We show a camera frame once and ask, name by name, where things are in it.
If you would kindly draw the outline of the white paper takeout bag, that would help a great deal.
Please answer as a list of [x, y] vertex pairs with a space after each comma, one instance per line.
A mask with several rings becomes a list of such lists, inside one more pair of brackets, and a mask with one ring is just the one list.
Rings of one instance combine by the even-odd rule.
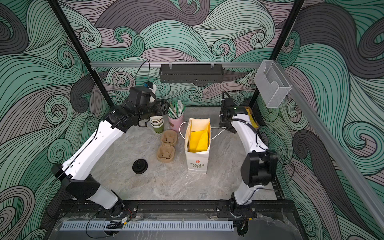
[[206, 174], [208, 170], [208, 162], [209, 162], [209, 154], [210, 154], [210, 149], [212, 145], [212, 140], [215, 139], [216, 137], [219, 136], [219, 134], [216, 134], [212, 136], [212, 130], [220, 130], [223, 132], [226, 128], [223, 127], [211, 127], [211, 137], [210, 137], [210, 145], [208, 147], [208, 150], [205, 152], [199, 152], [199, 153], [191, 153], [188, 150], [188, 145], [189, 145], [189, 135], [191, 131], [191, 125], [192, 122], [197, 122], [198, 124], [203, 124], [203, 123], [210, 123], [210, 119], [193, 119], [190, 118], [187, 122], [183, 122], [182, 126], [186, 125], [187, 128], [183, 131], [182, 128], [180, 127], [180, 134], [182, 138], [184, 139], [184, 150], [186, 154], [186, 160], [187, 160], [187, 166], [188, 166], [188, 172], [190, 173], [197, 173], [197, 174]]

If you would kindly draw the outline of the yellow paper napkin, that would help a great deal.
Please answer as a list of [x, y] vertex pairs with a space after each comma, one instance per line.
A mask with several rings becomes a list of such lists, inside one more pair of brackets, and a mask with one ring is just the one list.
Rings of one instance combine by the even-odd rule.
[[210, 123], [198, 124], [197, 122], [192, 122], [191, 131], [189, 135], [189, 152], [199, 153], [207, 151], [210, 145], [210, 137]]

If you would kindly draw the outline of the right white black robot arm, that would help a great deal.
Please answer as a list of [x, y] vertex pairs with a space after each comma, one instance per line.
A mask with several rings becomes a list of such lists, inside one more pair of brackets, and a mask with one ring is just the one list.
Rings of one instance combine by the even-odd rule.
[[240, 170], [242, 182], [230, 198], [230, 211], [238, 218], [256, 193], [275, 178], [279, 157], [260, 139], [246, 107], [237, 106], [226, 91], [222, 91], [221, 98], [220, 127], [238, 134], [246, 152]]

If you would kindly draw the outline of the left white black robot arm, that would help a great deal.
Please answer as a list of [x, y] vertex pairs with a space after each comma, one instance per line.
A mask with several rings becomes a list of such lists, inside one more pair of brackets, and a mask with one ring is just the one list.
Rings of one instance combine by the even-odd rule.
[[124, 210], [119, 196], [96, 181], [91, 171], [106, 150], [130, 127], [151, 117], [164, 116], [169, 103], [156, 96], [157, 85], [145, 82], [143, 86], [130, 88], [130, 94], [122, 104], [112, 106], [97, 126], [96, 131], [63, 164], [54, 164], [52, 174], [65, 190], [80, 201], [92, 201], [111, 217], [118, 217]]

